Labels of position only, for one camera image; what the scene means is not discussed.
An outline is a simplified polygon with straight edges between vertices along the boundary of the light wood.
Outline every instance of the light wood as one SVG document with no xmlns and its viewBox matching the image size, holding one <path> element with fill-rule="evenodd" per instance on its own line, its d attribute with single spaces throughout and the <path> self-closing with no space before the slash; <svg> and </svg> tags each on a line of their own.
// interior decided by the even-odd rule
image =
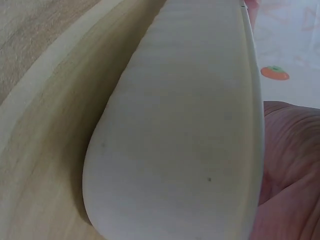
<svg viewBox="0 0 320 240">
<path fill-rule="evenodd" d="M 2 55 L 11 36 L 1 32 L 0 86 L 10 86 L 10 91 L 5 90 L 9 94 L 0 105 L 0 240 L 102 239 L 83 205 L 86 149 L 122 71 L 164 1 L 91 1 L 93 8 L 82 15 L 91 6 L 87 3 L 74 13 L 77 20 L 69 28 L 72 19 L 60 25 L 55 41 L 56 33 L 51 40 L 39 40 L 40 49 L 15 66 L 26 68 L 17 76 L 8 70 L 14 60 Z M 76 9 L 83 1 L 69 2 Z M 26 39 L 15 41 L 19 48 L 10 56 L 30 46 Z"/>
</svg>

